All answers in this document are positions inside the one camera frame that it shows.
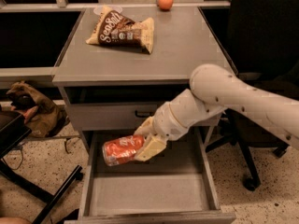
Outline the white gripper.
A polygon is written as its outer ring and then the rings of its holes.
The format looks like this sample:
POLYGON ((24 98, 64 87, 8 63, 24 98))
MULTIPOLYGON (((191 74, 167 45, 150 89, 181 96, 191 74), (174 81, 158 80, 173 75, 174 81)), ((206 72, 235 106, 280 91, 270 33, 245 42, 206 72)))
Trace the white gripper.
POLYGON ((170 102, 165 102, 156 110, 153 117, 148 117, 135 130, 134 135, 140 135, 144 139, 142 147, 135 154, 135 160, 150 160, 165 150, 167 139, 179 140, 188 130, 173 114, 170 102))

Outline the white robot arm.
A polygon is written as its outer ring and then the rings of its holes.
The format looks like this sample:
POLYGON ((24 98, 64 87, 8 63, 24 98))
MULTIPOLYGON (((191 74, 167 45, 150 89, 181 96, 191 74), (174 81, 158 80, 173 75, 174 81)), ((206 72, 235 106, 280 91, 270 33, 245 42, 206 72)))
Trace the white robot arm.
POLYGON ((161 105, 135 131, 146 138, 136 154, 147 161, 176 141, 196 123, 232 109, 265 130, 299 148, 299 102, 254 88, 216 64, 202 64, 193 70, 190 87, 161 105))

